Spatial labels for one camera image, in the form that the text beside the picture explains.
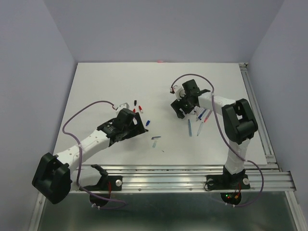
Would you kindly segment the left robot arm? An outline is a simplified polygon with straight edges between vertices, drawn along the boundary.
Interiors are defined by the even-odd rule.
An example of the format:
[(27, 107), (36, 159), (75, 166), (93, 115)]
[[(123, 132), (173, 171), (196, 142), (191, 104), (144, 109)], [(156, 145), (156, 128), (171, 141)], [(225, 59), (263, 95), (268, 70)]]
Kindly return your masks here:
[(44, 154), (34, 174), (32, 185), (42, 193), (52, 204), (64, 200), (71, 191), (72, 173), (78, 169), (84, 161), (98, 152), (111, 147), (113, 144), (124, 141), (148, 132), (144, 127), (139, 113), (124, 108), (115, 118), (99, 125), (84, 140), (52, 155)]

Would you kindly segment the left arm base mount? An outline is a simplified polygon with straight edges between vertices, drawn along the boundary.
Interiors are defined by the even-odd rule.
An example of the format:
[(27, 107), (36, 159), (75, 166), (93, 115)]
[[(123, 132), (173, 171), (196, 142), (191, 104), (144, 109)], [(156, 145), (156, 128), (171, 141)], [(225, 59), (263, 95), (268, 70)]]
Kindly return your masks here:
[(106, 169), (98, 164), (90, 166), (98, 171), (100, 178), (96, 183), (80, 186), (79, 189), (88, 193), (89, 201), (93, 208), (98, 210), (114, 210), (126, 207), (128, 204), (119, 199), (112, 199), (112, 192), (122, 191), (123, 176), (109, 175)]

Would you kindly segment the light blue highlighter pen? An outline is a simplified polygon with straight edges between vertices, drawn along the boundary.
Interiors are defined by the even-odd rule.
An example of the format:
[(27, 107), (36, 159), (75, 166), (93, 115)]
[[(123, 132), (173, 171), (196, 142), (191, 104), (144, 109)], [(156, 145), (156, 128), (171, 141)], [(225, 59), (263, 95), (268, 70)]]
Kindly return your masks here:
[(189, 130), (189, 136), (192, 137), (192, 126), (190, 119), (188, 119), (188, 130)]

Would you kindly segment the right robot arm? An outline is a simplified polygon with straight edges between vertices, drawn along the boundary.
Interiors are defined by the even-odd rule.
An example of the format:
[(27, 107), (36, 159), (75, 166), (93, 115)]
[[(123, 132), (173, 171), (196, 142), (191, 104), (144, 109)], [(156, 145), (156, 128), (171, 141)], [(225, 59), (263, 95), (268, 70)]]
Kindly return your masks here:
[(246, 99), (231, 100), (214, 94), (214, 90), (201, 90), (194, 79), (176, 86), (172, 83), (170, 93), (176, 100), (171, 103), (178, 118), (183, 119), (195, 107), (211, 110), (218, 130), (228, 146), (222, 184), (232, 188), (244, 175), (247, 147), (258, 130), (258, 124)]

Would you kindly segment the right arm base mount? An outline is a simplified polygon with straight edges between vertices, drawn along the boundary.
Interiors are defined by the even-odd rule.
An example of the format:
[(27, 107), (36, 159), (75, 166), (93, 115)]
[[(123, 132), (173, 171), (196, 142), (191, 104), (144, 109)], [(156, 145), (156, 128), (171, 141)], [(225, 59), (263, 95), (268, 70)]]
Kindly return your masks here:
[(230, 205), (239, 205), (242, 199), (242, 190), (250, 189), (250, 181), (245, 169), (232, 174), (223, 167), (221, 174), (206, 175), (204, 189), (207, 192), (220, 191), (223, 202)]

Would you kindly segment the pink highlighter pen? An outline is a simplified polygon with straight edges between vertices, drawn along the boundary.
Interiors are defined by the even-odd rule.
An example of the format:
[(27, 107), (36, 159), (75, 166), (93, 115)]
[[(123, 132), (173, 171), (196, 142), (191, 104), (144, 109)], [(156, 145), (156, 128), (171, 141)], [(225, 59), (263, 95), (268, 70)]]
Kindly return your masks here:
[(211, 114), (212, 114), (212, 111), (209, 111), (208, 114), (206, 115), (205, 119), (204, 119), (204, 123), (209, 119)]

